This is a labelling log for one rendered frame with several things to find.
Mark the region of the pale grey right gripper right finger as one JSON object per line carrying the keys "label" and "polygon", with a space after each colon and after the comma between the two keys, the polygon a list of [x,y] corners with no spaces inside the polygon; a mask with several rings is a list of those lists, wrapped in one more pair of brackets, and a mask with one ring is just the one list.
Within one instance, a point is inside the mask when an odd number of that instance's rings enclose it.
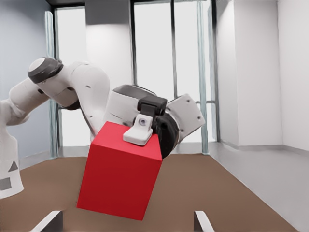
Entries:
{"label": "pale grey right gripper right finger", "polygon": [[214,232],[204,211],[194,211],[194,232]]}

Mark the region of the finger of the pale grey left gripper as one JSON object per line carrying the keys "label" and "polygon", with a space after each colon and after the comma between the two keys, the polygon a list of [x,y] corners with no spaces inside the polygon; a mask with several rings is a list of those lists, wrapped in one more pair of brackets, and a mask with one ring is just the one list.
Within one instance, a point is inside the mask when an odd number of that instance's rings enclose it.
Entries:
{"label": "finger of the pale grey left gripper", "polygon": [[138,115],[133,126],[123,134],[123,140],[144,146],[153,134],[153,123],[165,113],[167,99],[158,96],[146,96],[138,101]]}

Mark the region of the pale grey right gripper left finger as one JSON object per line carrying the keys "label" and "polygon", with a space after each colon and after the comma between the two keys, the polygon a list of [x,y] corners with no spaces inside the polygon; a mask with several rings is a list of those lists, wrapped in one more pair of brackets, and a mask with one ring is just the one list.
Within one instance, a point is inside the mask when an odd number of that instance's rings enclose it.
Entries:
{"label": "pale grey right gripper left finger", "polygon": [[30,232],[63,232],[63,212],[50,212]]}

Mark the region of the red wooden cube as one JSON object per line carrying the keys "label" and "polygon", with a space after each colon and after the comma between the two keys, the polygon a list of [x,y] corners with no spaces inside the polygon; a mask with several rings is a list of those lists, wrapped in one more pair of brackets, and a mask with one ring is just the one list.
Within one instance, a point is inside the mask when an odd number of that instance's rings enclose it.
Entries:
{"label": "red wooden cube", "polygon": [[77,207],[143,220],[162,164],[159,139],[145,146],[123,140],[128,126],[106,122],[92,141]]}

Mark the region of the silver frame post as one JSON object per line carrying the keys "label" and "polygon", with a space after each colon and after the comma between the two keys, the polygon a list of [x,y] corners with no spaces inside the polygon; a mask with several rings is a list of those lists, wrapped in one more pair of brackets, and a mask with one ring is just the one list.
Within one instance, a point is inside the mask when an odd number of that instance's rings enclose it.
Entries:
{"label": "silver frame post", "polygon": [[198,66],[199,66],[199,91],[200,109],[205,119],[205,124],[201,128],[202,154],[208,155],[208,128],[207,128],[207,100],[205,81],[205,46],[204,46],[204,25],[202,1],[197,2],[197,41],[198,41]]}
{"label": "silver frame post", "polygon": [[[55,58],[54,10],[45,11],[46,52],[49,58]],[[50,156],[56,159],[59,153],[58,108],[54,100],[49,100]]]}

